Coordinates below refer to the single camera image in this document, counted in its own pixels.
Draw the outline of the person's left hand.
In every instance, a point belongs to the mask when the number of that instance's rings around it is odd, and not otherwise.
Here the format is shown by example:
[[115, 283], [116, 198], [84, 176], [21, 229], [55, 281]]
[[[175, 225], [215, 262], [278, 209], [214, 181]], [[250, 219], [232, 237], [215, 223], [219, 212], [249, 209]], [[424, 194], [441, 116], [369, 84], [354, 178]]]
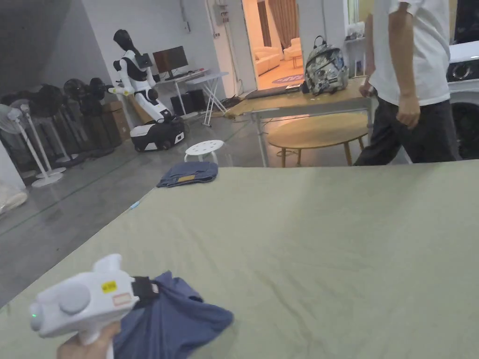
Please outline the person's left hand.
[[65, 341], [57, 349], [57, 359], [106, 359], [109, 344], [120, 332], [120, 322], [114, 322], [104, 327], [99, 337], [91, 344], [82, 345], [78, 335]]

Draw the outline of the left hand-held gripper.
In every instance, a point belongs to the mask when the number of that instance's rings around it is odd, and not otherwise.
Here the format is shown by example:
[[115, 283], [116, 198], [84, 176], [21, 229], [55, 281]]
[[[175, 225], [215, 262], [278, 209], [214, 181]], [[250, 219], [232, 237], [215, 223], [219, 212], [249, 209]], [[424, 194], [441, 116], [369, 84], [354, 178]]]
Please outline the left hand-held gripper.
[[122, 270], [122, 256], [98, 260], [79, 273], [39, 293], [29, 307], [30, 326], [42, 338], [78, 333], [82, 344], [94, 342], [107, 325], [151, 304], [159, 285]]

